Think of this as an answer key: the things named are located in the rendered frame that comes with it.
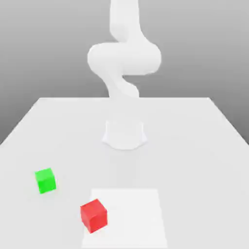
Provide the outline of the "small green cube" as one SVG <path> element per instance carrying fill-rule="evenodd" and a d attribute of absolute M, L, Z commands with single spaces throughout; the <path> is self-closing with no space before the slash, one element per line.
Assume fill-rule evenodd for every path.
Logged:
<path fill-rule="evenodd" d="M 35 178 L 40 194 L 56 189 L 55 177 L 51 168 L 36 171 Z"/>

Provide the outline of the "small red cube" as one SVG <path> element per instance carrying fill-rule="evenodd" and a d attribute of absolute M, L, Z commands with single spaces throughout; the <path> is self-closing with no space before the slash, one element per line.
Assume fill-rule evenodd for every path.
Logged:
<path fill-rule="evenodd" d="M 89 233 L 93 233 L 107 225 L 107 209 L 94 199 L 80 207 L 81 220 Z"/>

